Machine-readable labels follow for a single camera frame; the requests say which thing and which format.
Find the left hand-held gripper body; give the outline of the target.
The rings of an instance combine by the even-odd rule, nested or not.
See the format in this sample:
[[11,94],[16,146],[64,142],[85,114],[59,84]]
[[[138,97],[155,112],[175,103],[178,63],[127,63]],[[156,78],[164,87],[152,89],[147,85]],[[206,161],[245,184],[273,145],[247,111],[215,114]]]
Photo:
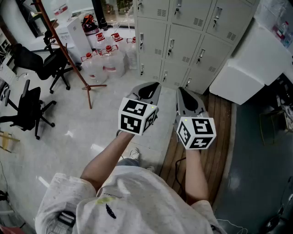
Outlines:
[[157,118],[161,87],[158,82],[147,82],[135,86],[123,98],[119,107],[118,132],[144,134]]

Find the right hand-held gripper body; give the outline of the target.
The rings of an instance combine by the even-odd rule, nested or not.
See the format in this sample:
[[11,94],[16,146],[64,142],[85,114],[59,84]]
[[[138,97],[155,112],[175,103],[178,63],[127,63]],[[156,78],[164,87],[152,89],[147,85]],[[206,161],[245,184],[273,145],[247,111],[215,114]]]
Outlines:
[[183,87],[176,91],[174,129],[186,150],[207,149],[217,135],[214,119],[209,117],[203,100]]

